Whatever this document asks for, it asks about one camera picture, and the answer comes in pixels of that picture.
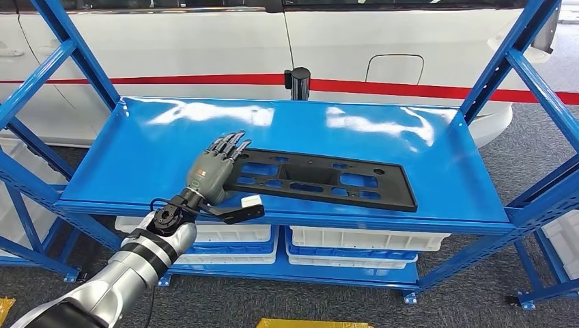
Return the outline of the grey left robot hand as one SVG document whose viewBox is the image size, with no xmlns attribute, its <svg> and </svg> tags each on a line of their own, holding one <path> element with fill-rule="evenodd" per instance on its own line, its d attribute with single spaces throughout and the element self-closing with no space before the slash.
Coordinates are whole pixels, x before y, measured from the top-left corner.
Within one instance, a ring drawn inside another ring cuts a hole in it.
<svg viewBox="0 0 579 328">
<path fill-rule="evenodd" d="M 196 159 L 186 175 L 186 187 L 200 195 L 208 204 L 216 206 L 225 199 L 224 184 L 234 163 L 250 139 L 239 141 L 245 131 L 236 131 L 215 139 Z"/>
</svg>

